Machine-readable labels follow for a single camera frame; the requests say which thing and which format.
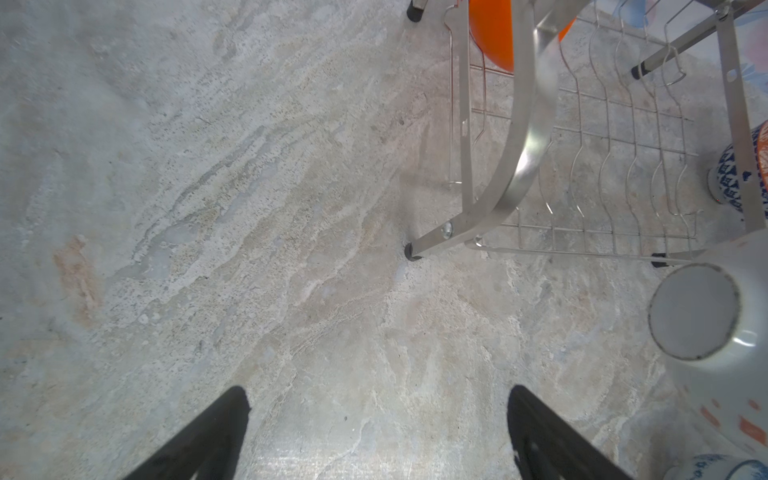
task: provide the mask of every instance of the wire rack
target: wire rack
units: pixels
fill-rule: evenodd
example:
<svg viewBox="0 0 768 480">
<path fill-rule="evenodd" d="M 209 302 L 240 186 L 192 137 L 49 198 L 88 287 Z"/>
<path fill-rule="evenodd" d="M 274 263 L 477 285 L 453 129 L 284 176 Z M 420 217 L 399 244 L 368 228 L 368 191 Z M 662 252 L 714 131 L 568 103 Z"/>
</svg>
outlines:
<svg viewBox="0 0 768 480">
<path fill-rule="evenodd" d="M 668 39 L 626 27 L 624 4 L 614 19 L 592 3 L 559 45 L 564 74 L 558 113 L 538 179 L 501 228 L 475 238 L 470 247 L 637 260 L 680 251 L 688 254 L 674 263 L 692 260 L 698 211 L 681 205 L 681 197 L 687 181 L 697 182 L 688 174 L 689 161 L 697 158 L 688 140 L 694 126 L 673 88 L 686 73 L 675 56 L 652 77 L 628 77 L 654 49 L 674 47 Z M 669 18 L 665 31 L 683 10 Z M 454 105 L 452 34 L 450 45 Z M 487 160 L 498 159 L 514 95 L 514 75 L 488 63 L 472 42 L 472 122 L 479 128 L 472 141 L 477 159 L 472 169 L 478 192 L 495 166 Z M 461 184 L 454 178 L 458 125 L 451 112 L 448 182 Z"/>
</svg>

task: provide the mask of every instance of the metal leg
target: metal leg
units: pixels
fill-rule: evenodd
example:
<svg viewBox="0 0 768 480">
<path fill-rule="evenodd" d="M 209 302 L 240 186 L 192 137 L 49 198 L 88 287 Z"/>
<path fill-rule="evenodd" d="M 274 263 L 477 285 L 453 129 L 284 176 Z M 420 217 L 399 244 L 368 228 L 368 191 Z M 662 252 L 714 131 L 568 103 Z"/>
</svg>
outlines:
<svg viewBox="0 0 768 480">
<path fill-rule="evenodd" d="M 746 112 L 739 47 L 733 25 L 734 12 L 727 8 L 727 12 L 721 12 L 720 17 L 716 23 L 717 41 L 720 44 L 720 66 L 723 70 L 725 102 L 728 107 L 730 134 L 733 138 L 733 154 L 736 159 L 744 223 L 746 232 L 749 233 L 766 226 L 763 194 L 760 189 L 760 175 L 756 172 L 757 159 L 752 144 L 750 119 Z"/>
<path fill-rule="evenodd" d="M 427 0 L 411 0 L 411 5 L 406 10 L 408 20 L 414 23 L 420 22 L 425 8 L 427 8 Z"/>
<path fill-rule="evenodd" d="M 515 100 L 512 123 L 504 153 L 480 198 L 473 202 L 468 111 L 469 98 L 460 100 L 459 119 L 462 136 L 462 212 L 436 227 L 406 247 L 406 256 L 416 260 L 443 248 L 475 237 L 500 225 L 528 192 L 536 174 L 554 124 L 558 98 L 558 32 L 575 17 L 588 0 L 512 1 L 512 32 L 515 49 Z M 460 15 L 468 15 L 468 0 L 459 3 Z M 457 37 L 466 37 L 462 27 Z M 469 90 L 468 48 L 459 49 L 459 88 Z"/>
<path fill-rule="evenodd" d="M 734 2 L 731 4 L 733 19 L 739 18 L 741 15 L 757 7 L 764 1 L 765 0 L 746 0 L 745 2 Z M 633 67 L 632 76 L 636 80 L 639 80 L 642 75 L 651 73 L 653 70 L 659 68 L 665 61 L 674 58 L 676 55 L 683 53 L 688 48 L 693 47 L 706 37 L 712 35 L 717 29 L 719 18 L 720 15 L 716 13 L 693 27 L 691 30 L 686 31 L 681 36 L 675 38 L 670 43 L 670 47 L 662 48 L 646 58 L 639 65 Z"/>
</svg>

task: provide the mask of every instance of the ceramic cup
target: ceramic cup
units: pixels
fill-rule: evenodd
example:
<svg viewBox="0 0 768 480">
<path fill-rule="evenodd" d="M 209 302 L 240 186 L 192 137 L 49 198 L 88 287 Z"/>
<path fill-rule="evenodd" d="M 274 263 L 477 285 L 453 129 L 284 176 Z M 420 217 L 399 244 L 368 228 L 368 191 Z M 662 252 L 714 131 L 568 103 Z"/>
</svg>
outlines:
<svg viewBox="0 0 768 480">
<path fill-rule="evenodd" d="M 687 403 L 768 463 L 768 230 L 722 243 L 659 285 L 648 322 Z"/>
<path fill-rule="evenodd" d="M 664 480 L 768 480 L 768 468 L 757 460 L 729 455 L 696 455 L 667 471 Z"/>
<path fill-rule="evenodd" d="M 768 218 L 768 121 L 752 130 L 752 145 L 757 159 L 757 174 L 760 176 L 760 187 L 763 190 L 763 209 Z M 741 192 L 739 192 L 739 176 L 736 171 L 736 159 L 733 156 L 733 144 L 728 145 L 717 166 L 707 175 L 707 186 L 710 193 L 718 202 L 728 203 L 741 211 Z"/>
</svg>

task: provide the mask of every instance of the blue patterned bowl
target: blue patterned bowl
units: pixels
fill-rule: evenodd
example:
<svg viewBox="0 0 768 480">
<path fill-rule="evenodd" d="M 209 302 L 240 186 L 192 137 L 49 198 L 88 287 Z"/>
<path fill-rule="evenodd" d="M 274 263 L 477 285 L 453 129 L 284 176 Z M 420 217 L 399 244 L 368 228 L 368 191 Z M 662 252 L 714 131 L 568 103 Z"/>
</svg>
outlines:
<svg viewBox="0 0 768 480">
<path fill-rule="evenodd" d="M 670 468 L 664 480 L 768 480 L 768 468 L 757 460 L 730 455 L 696 455 Z"/>
<path fill-rule="evenodd" d="M 757 173 L 760 176 L 760 187 L 763 190 L 763 209 L 768 218 L 768 191 L 766 191 L 766 179 L 768 178 L 768 121 L 752 130 L 752 145 L 755 148 L 757 158 Z M 739 192 L 739 176 L 736 172 L 736 159 L 733 156 L 733 144 L 728 145 L 717 167 L 710 170 L 710 193 L 721 203 L 733 205 L 741 211 L 741 192 Z"/>
</svg>

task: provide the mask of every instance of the metal frame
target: metal frame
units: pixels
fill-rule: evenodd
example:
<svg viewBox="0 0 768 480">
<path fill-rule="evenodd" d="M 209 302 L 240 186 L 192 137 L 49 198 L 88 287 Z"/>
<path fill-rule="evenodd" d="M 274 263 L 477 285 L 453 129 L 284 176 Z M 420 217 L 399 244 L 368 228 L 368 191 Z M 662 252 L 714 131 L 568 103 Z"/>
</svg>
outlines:
<svg viewBox="0 0 768 480">
<path fill-rule="evenodd" d="M 643 81 L 643 86 L 650 96 L 654 99 L 655 110 L 647 110 L 651 113 L 655 113 L 657 118 L 657 127 L 660 129 L 660 116 L 666 113 L 660 112 L 657 96 L 655 94 L 656 88 L 664 88 L 677 104 L 677 109 L 680 112 L 675 116 L 680 119 L 680 125 L 683 135 L 683 149 L 679 153 L 684 161 L 687 162 L 688 156 L 693 156 L 685 148 L 685 121 L 682 109 L 679 102 L 671 94 L 670 86 L 685 77 L 685 72 L 677 61 L 677 54 L 691 45 L 694 45 L 697 41 L 705 38 L 713 30 L 717 30 L 718 38 L 720 39 L 720 51 L 721 57 L 725 59 L 723 61 L 723 83 L 726 89 L 726 100 L 728 104 L 729 119 L 731 124 L 731 131 L 734 139 L 734 149 L 736 151 L 737 165 L 740 169 L 740 178 L 749 179 L 750 173 L 755 169 L 755 158 L 753 155 L 752 143 L 750 138 L 750 130 L 748 120 L 746 119 L 746 102 L 743 96 L 743 83 L 740 75 L 738 50 L 736 44 L 735 31 L 733 30 L 733 19 L 750 8 L 761 3 L 762 0 L 747 0 L 746 2 L 734 3 L 731 8 L 729 3 L 723 4 L 718 7 L 718 11 L 713 15 L 716 19 L 714 25 L 712 25 L 711 19 L 707 19 L 697 27 L 691 29 L 691 31 L 681 35 L 674 41 L 667 41 L 662 43 L 662 48 L 655 54 L 646 58 L 645 61 L 638 59 L 637 67 L 633 68 L 633 75 L 635 78 L 639 78 Z M 663 178 L 664 187 L 667 192 L 667 210 L 672 216 L 681 220 L 685 226 L 686 233 L 682 236 L 676 236 L 667 232 L 667 227 L 664 225 L 657 205 L 654 204 L 654 197 L 651 194 L 651 206 L 655 212 L 656 217 L 661 223 L 663 229 L 663 235 L 653 235 L 644 233 L 641 231 L 641 223 L 637 219 L 637 215 L 632 210 L 632 206 L 629 202 L 628 190 L 627 191 L 627 205 L 632 210 L 632 215 L 637 222 L 636 233 L 622 233 L 617 232 L 614 229 L 614 221 L 610 212 L 606 208 L 604 199 L 602 197 L 602 190 L 599 187 L 598 193 L 600 195 L 600 202 L 603 204 L 605 213 L 611 222 L 611 229 L 609 231 L 594 231 L 594 233 L 607 233 L 610 234 L 613 241 L 613 250 L 611 252 L 602 253 L 597 251 L 587 250 L 587 234 L 593 233 L 584 224 L 581 229 L 572 229 L 566 227 L 556 227 L 552 224 L 549 227 L 541 227 L 536 225 L 525 225 L 521 223 L 519 217 L 518 205 L 521 203 L 523 197 L 531 187 L 533 180 L 536 178 L 538 168 L 542 161 L 543 156 L 551 146 L 550 134 L 554 127 L 554 113 L 558 98 L 558 86 L 557 86 L 557 71 L 556 61 L 558 54 L 562 57 L 562 50 L 559 49 L 559 41 L 555 41 L 557 33 L 563 29 L 570 20 L 575 17 L 589 0 L 548 0 L 546 2 L 537 1 L 532 4 L 528 0 L 511 0 L 511 7 L 513 11 L 513 32 L 514 32 L 514 50 L 515 50 L 515 63 L 518 66 L 514 75 L 507 74 L 492 68 L 485 67 L 485 58 L 483 57 L 483 65 L 472 65 L 470 62 L 470 45 L 471 35 L 468 29 L 468 0 L 459 0 L 457 5 L 449 8 L 456 9 L 458 15 L 455 17 L 452 25 L 449 25 L 446 21 L 446 27 L 451 32 L 452 43 L 452 76 L 453 76 L 453 45 L 456 45 L 458 49 L 458 92 L 459 92 L 459 113 L 458 113 L 458 129 L 459 129 L 459 151 L 461 160 L 461 181 L 453 181 L 449 178 L 450 184 L 462 185 L 462 212 L 456 215 L 452 219 L 445 222 L 443 225 L 434 228 L 426 235 L 414 240 L 412 243 L 406 245 L 406 257 L 409 260 L 418 260 L 425 255 L 433 254 L 440 251 L 443 248 L 447 248 L 457 243 L 465 243 L 467 247 L 476 250 L 485 250 L 490 252 L 499 253 L 577 253 L 588 257 L 632 257 L 636 260 L 649 260 L 654 261 L 655 266 L 664 266 L 666 264 L 680 264 L 689 263 L 693 260 L 702 250 L 694 250 L 691 246 L 691 239 L 695 237 L 696 230 L 696 217 L 694 215 L 693 221 L 693 233 L 690 231 L 689 220 L 686 219 L 686 213 L 680 210 L 677 204 L 677 186 L 680 183 L 683 171 L 677 177 L 677 182 L 673 182 L 671 178 L 667 178 L 667 162 L 664 160 L 664 154 L 674 152 L 670 149 L 666 149 L 661 145 L 661 132 L 659 130 L 659 145 L 657 148 L 659 151 L 659 163 L 654 171 L 654 176 L 651 179 L 651 190 L 654 186 L 654 178 L 657 176 L 657 172 L 661 172 L 660 178 Z M 600 22 L 597 7 L 595 6 L 595 32 L 599 28 L 609 28 L 615 31 L 621 32 L 621 38 L 624 39 L 625 35 L 628 35 L 624 30 L 624 23 L 621 22 L 621 29 L 610 28 L 606 25 L 602 25 Z M 649 39 L 647 32 L 644 30 L 644 38 L 646 46 L 650 45 L 652 40 Z M 664 69 L 661 70 L 662 85 L 650 86 L 643 78 L 644 75 L 649 73 L 656 67 L 663 67 L 664 64 L 670 60 L 675 59 L 675 64 L 680 76 L 672 81 L 667 81 L 665 78 Z M 632 109 L 632 123 L 634 126 L 634 115 L 636 111 L 643 110 L 630 100 L 629 104 L 615 101 L 608 98 L 607 91 L 605 90 L 605 84 L 603 89 L 605 96 L 599 98 L 598 96 L 589 95 L 584 92 L 580 92 L 578 88 L 578 79 L 571 71 L 566 62 L 571 76 L 576 81 L 576 91 L 569 90 L 567 88 L 561 88 L 561 91 L 570 91 L 575 93 L 579 97 L 579 128 L 578 130 L 571 130 L 580 134 L 582 147 L 585 135 L 591 135 L 591 133 L 584 131 L 581 126 L 581 98 L 592 97 L 598 98 L 606 102 L 606 115 L 608 115 L 608 104 L 623 104 Z M 470 71 L 472 69 L 482 70 L 483 74 L 483 109 L 472 107 L 470 102 Z M 592 69 L 597 75 L 597 71 L 592 65 Z M 515 100 L 512 104 L 512 115 L 507 117 L 505 115 L 495 114 L 487 111 L 485 107 L 485 76 L 487 73 L 507 75 L 510 78 L 514 77 L 515 81 Z M 624 89 L 629 93 L 630 99 L 631 92 L 624 82 L 621 82 Z M 480 133 L 485 130 L 485 118 L 486 116 L 495 116 L 500 118 L 506 118 L 511 121 L 507 141 L 503 154 L 498 162 L 498 166 L 488 183 L 488 186 L 483 191 L 479 199 L 474 198 L 473 183 L 472 183 L 472 145 L 479 139 L 480 135 L 472 140 L 471 133 L 471 113 L 483 114 L 483 128 Z M 453 117 L 453 103 L 451 109 L 451 117 Z M 451 119 L 451 148 L 452 132 L 453 132 L 453 118 Z M 603 168 L 611 156 L 611 130 L 608 127 L 607 141 L 609 145 L 609 153 L 603 161 L 603 166 L 600 170 L 600 175 L 603 173 Z M 634 132 L 634 151 L 635 158 L 632 164 L 629 166 L 627 172 L 627 185 L 629 182 L 630 172 L 637 161 L 637 147 L 642 146 L 637 141 L 637 132 Z M 765 220 L 763 217 L 763 207 L 760 196 L 760 182 L 759 181 L 746 181 L 743 182 L 741 188 L 742 198 L 744 203 L 744 216 L 747 231 L 752 231 L 758 228 L 765 227 Z M 545 199 L 549 213 L 551 214 L 551 208 L 549 203 Z M 578 213 L 584 218 L 584 214 L 581 212 L 581 208 L 576 205 Z M 517 223 L 510 223 L 506 221 L 515 211 L 518 211 Z M 551 250 L 539 250 L 536 248 L 507 248 L 507 247 L 490 247 L 484 245 L 482 235 L 496 227 L 513 227 L 518 229 L 518 235 L 524 228 L 538 228 L 538 229 L 551 229 L 553 248 Z M 572 251 L 558 251 L 555 242 L 556 231 L 574 231 L 581 232 L 584 235 L 584 251 L 572 252 Z M 620 254 L 617 251 L 617 237 L 622 235 L 636 236 L 640 242 L 640 251 L 638 254 L 627 255 Z M 642 248 L 642 241 L 644 238 L 658 237 L 664 239 L 663 253 L 644 254 Z M 669 240 L 673 238 L 680 238 L 687 240 L 687 250 L 684 252 L 671 253 Z M 666 257 L 664 262 L 659 262 L 658 257 Z"/>
</svg>

